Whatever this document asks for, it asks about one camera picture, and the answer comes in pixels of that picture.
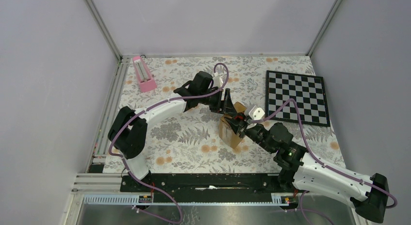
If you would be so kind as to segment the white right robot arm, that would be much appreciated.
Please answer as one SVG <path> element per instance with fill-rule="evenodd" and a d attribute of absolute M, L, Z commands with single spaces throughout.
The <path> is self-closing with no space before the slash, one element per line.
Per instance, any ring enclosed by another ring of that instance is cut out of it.
<path fill-rule="evenodd" d="M 308 148 L 293 141 L 293 135 L 282 123 L 266 129 L 262 124 L 252 128 L 243 116 L 226 117 L 232 131 L 240 137 L 247 136 L 270 154 L 281 167 L 278 186 L 284 192 L 293 189 L 309 191 L 332 198 L 355 209 L 361 217 L 383 223 L 388 208 L 387 178 L 375 173 L 372 176 L 353 172 L 320 158 L 314 158 Z"/>

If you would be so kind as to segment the red black utility knife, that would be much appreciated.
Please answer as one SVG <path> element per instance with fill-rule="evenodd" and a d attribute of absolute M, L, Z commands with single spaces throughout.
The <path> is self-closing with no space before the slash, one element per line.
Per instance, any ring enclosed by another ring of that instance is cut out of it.
<path fill-rule="evenodd" d="M 236 120 L 236 121 L 245 121 L 246 120 L 246 115 L 244 113 L 240 112 L 240 113 L 237 113 L 233 117 L 233 119 Z"/>

